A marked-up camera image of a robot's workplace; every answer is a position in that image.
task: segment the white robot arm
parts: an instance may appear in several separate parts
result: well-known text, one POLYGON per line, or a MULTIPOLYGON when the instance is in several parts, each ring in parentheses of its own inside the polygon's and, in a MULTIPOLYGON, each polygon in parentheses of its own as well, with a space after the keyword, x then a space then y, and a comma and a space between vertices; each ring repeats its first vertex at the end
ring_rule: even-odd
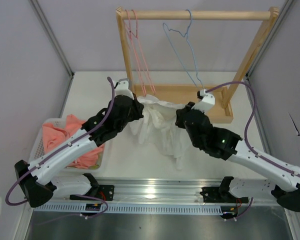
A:
POLYGON ((78 157, 113 139, 129 122, 143 117, 144 106, 137 101, 128 86, 127 78, 115 83, 116 97, 113 106, 99 128, 96 129, 96 126, 104 119, 104 113, 111 103, 108 108, 103 108, 97 115, 89 118, 81 129, 52 152, 30 163, 20 160, 15 164, 19 185, 31 207, 41 206, 53 196, 70 196, 70 199, 75 199, 75 195, 98 196, 99 185, 91 174, 64 177, 56 175, 78 157))
POLYGON ((214 106, 214 96, 201 90, 198 103, 189 102, 176 111, 176 125, 186 129, 194 147, 215 158, 243 165, 266 177, 247 180, 227 176, 220 187, 203 187, 201 194, 207 203, 244 202, 247 197, 276 199, 289 210, 300 212, 300 167, 283 162, 256 150, 234 132, 214 127, 205 113, 214 106))
MULTIPOLYGON (((98 182, 91 174, 75 177, 56 175, 81 155, 114 138, 128 122, 143 117, 144 106, 137 101, 128 86, 128 79, 116 83, 113 108, 100 128, 92 131, 104 118, 107 108, 91 117, 74 136, 53 152, 29 164, 23 160, 15 164, 18 179, 37 167, 19 183, 32 207, 46 203, 52 196, 95 197, 98 194, 98 182), (78 137, 80 139, 74 143, 73 140, 78 137), (53 156, 44 164, 39 164, 51 154, 53 156)), ((197 96, 199 102, 189 102, 183 109, 176 111, 175 125, 186 129, 194 147, 212 157, 243 165, 267 178, 247 180, 226 176, 220 187, 202 188, 203 200, 206 203, 236 203, 240 198, 245 203, 248 202, 247 197, 276 199, 284 208, 300 212, 300 167, 285 163, 260 150, 251 151, 239 135, 225 128, 214 127, 205 113, 215 105, 215 97, 204 89, 197 96)))

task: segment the pink towel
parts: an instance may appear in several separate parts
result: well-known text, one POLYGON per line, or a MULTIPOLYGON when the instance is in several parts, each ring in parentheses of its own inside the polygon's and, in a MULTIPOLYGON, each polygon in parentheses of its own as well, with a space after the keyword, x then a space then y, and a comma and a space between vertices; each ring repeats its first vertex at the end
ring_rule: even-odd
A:
MULTIPOLYGON (((57 146, 62 144, 72 135, 74 135, 82 126, 85 121, 79 120, 73 114, 66 116, 65 128, 55 127, 52 123, 44 123, 42 125, 42 141, 44 153, 49 153, 57 146)), ((95 166, 99 158, 99 153, 104 151, 105 145, 95 148, 92 151, 82 155, 74 162, 70 163, 69 167, 75 167, 79 169, 88 169, 91 166, 95 166)))

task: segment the white wall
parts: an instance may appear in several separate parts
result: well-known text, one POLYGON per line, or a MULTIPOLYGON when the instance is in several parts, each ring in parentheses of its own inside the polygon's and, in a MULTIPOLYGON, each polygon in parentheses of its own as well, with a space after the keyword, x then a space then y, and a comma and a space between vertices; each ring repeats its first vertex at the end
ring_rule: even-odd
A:
MULTIPOLYGON (((135 10, 267 11, 285 0, 39 0, 74 71, 125 69, 116 7, 135 10)), ((161 20, 140 21, 139 34, 151 70, 180 71, 162 29, 161 20)), ((184 30, 188 21, 169 21, 184 30)), ((200 71, 236 71, 255 36, 260 21, 195 21, 190 41, 200 71)), ((184 39, 173 36, 186 65, 193 70, 184 39)))
MULTIPOLYGON (((0 240, 10 240, 20 207, 4 203, 42 122, 58 117, 69 79, 26 0, 0 0, 0 240)), ((18 188, 11 200, 23 194, 18 188)))
POLYGON ((251 84, 272 154, 300 166, 300 0, 279 29, 251 84))

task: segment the white plastic basket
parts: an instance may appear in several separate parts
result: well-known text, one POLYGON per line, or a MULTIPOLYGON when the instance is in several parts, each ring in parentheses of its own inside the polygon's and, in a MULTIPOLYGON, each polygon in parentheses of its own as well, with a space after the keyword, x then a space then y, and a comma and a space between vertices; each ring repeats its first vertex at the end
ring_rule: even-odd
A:
MULTIPOLYGON (((52 123, 55 127, 58 128, 64 128, 66 126, 66 119, 65 118, 49 118, 48 120, 46 120, 44 122, 45 123, 52 123)), ((85 174, 85 173, 90 173, 90 174, 95 174, 95 173, 100 173, 104 170, 105 165, 106 165, 106 160, 107 160, 107 156, 108 156, 108 152, 109 152, 109 142, 107 142, 104 145, 104 150, 102 153, 99 154, 99 158, 97 161, 97 165, 99 165, 99 167, 96 165, 95 167, 98 167, 97 169, 92 169, 88 168, 88 169, 83 169, 83 168, 76 168, 76 167, 66 167, 65 169, 62 170, 62 172, 64 173, 78 173, 78 174, 85 174)), ((40 128, 39 133, 35 139, 33 148, 31 150, 30 153, 30 158, 29 158, 29 162, 36 160, 40 157, 42 157, 43 155, 45 155, 45 151, 44 151, 44 144, 43 144, 43 140, 42 140, 42 128, 40 128)))

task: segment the white cloth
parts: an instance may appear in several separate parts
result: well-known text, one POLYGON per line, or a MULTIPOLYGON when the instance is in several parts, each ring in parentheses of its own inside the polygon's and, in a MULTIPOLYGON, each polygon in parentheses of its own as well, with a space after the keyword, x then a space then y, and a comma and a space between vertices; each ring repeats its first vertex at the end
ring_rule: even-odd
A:
POLYGON ((187 131, 175 125, 176 110, 185 105, 160 101, 152 95, 137 99, 144 105, 143 118, 129 123, 132 134, 140 144, 154 143, 161 154, 173 156, 176 168, 181 170, 185 152, 192 145, 187 131))

